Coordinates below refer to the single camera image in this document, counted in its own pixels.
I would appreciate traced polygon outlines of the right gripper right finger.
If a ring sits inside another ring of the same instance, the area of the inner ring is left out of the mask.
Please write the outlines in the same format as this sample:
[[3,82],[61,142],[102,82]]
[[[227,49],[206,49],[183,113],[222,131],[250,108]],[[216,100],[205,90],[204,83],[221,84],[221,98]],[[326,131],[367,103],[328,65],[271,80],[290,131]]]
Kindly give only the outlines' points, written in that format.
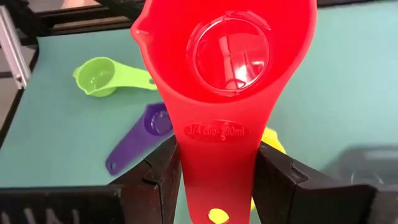
[[398,224],[398,146],[353,146],[320,172],[263,143],[253,198],[262,224]]

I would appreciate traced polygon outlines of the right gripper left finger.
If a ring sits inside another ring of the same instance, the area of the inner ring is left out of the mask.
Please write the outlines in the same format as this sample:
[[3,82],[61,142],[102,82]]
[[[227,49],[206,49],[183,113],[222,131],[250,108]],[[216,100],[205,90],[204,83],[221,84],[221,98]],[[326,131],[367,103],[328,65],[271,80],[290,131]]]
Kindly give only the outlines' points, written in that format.
[[0,224],[174,224],[181,173],[172,136],[107,185],[0,188]]

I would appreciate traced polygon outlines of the yellow measuring cup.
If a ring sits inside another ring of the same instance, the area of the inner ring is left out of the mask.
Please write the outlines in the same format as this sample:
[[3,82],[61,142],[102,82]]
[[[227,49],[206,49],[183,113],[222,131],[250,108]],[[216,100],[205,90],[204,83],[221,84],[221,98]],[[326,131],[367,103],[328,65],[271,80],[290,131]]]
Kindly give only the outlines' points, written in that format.
[[[277,132],[273,129],[265,128],[261,141],[286,154],[283,145],[279,141]],[[208,218],[214,224],[227,224],[229,222],[229,215],[220,208],[212,208],[208,213]]]

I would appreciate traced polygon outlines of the red measuring cup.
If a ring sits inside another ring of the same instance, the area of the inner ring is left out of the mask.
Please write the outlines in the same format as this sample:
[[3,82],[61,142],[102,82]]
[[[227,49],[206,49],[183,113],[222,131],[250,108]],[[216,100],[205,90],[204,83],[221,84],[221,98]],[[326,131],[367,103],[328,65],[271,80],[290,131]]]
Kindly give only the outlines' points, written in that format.
[[146,0],[131,34],[174,128],[190,219],[249,224],[254,164],[317,0]]

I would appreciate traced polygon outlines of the silver aluminium extrusion bar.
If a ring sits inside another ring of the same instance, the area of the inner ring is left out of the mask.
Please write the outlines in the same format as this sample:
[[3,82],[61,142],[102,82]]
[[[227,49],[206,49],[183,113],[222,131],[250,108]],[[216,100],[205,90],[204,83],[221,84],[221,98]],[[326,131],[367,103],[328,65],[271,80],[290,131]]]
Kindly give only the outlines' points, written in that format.
[[0,6],[0,46],[18,89],[26,88],[31,71],[24,60],[21,42],[6,6]]

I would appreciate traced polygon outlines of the teal table mat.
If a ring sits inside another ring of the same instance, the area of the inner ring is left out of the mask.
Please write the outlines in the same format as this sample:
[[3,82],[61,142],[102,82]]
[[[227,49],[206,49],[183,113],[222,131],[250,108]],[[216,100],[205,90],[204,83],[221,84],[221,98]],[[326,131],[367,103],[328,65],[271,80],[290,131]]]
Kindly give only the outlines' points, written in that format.
[[146,0],[39,45],[0,224],[398,224],[398,0]]

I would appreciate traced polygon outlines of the green measuring cup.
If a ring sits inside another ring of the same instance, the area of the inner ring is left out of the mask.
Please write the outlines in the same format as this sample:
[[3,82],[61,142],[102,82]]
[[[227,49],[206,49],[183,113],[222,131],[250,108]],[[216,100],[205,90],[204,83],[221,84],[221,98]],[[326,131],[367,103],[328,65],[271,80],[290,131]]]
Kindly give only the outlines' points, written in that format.
[[91,58],[73,72],[76,84],[86,95],[105,97],[118,88],[156,90],[148,71],[130,67],[108,57]]

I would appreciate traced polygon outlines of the purple measuring cup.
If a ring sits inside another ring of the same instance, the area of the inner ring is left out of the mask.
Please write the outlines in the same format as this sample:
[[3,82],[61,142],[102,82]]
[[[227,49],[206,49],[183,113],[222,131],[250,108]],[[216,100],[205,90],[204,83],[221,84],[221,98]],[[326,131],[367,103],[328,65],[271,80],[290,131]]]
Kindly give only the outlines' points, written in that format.
[[118,175],[146,150],[173,135],[172,122],[163,102],[148,104],[134,126],[118,142],[105,161],[110,175]]

